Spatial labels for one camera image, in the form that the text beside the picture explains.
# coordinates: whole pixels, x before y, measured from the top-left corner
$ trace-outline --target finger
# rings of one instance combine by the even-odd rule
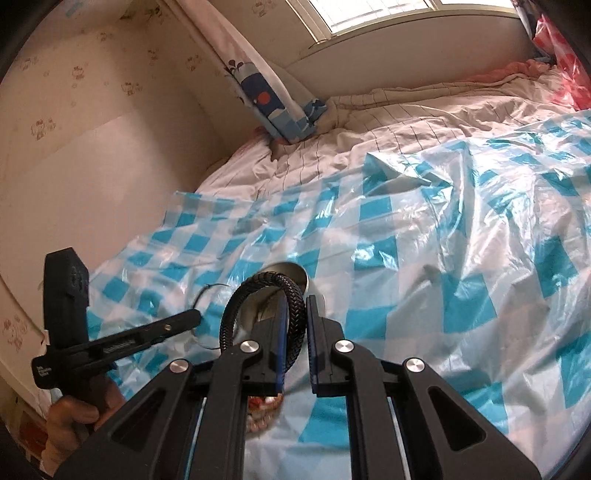
[[[47,415],[47,437],[56,450],[65,455],[80,447],[80,439],[73,424],[94,423],[99,419],[98,410],[73,397],[63,397],[52,405]]]
[[[43,469],[53,476],[56,473],[57,468],[68,458],[71,452],[64,452],[47,441],[45,450],[41,452],[41,460],[43,461]]]
[[[119,410],[119,408],[112,408],[103,413],[99,418],[99,421],[95,423],[95,431],[100,429],[105,424],[105,422],[109,420],[109,418],[115,415],[117,413],[117,410]]]
[[[66,395],[51,406],[47,421],[60,427],[70,427],[74,422],[94,423],[99,419],[98,409],[82,400]]]
[[[119,391],[119,388],[111,379],[107,381],[105,400],[109,406],[109,410],[104,412],[99,421],[95,423],[95,430],[99,429],[104,423],[109,420],[125,403],[125,397]]]
[[[112,379],[107,379],[105,401],[109,409],[119,409],[125,403],[125,397],[121,394],[117,384]]]

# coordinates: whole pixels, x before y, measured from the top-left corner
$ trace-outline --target black braided cable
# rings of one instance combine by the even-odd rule
[[[285,371],[289,370],[300,354],[306,333],[306,304],[297,284],[284,274],[262,272],[247,278],[232,294],[222,315],[220,324],[220,349],[222,352],[232,346],[234,325],[240,307],[248,296],[265,287],[279,287],[287,298],[289,324],[287,328],[287,348]]]

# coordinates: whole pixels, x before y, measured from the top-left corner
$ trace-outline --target plastic sheet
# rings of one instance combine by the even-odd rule
[[[326,314],[377,356],[425,359],[549,476],[591,412],[591,112],[365,163],[255,201],[177,193],[163,227],[91,281],[93,338],[188,308],[197,329],[119,362],[124,394],[215,352],[231,292],[302,265]],[[246,479],[350,478],[343,398],[316,399],[302,351]]]
[[[534,44],[555,55],[563,72],[563,88],[552,101],[560,105],[573,105],[577,110],[591,108],[589,75],[562,33],[545,15],[538,20]]]

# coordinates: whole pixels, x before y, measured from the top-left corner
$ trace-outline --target windowsill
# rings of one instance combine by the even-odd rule
[[[488,5],[468,5],[467,7],[468,8],[458,8],[457,5],[454,5],[453,9],[425,9],[418,10],[412,13],[405,12],[400,15],[388,17],[385,20],[376,20],[374,22],[367,23],[360,27],[353,27],[349,30],[344,30],[338,34],[334,34],[332,38],[315,43],[311,47],[305,49],[301,52],[300,59],[309,57],[310,55],[317,53],[320,50],[324,50],[325,48],[331,47],[332,45],[348,40],[350,38],[357,37],[358,35],[373,32],[375,30],[379,30],[380,28],[392,27],[393,25],[403,24],[406,22],[414,22],[416,20],[425,20],[427,18],[437,17],[453,17],[461,15],[490,15],[493,17],[509,17],[517,19],[519,18],[517,12],[512,8],[490,7]]]

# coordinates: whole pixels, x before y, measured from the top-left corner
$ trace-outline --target red dot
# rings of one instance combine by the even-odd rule
[[[259,96],[256,97],[256,102],[259,105],[266,105],[271,101],[271,95],[268,92],[261,92]]]

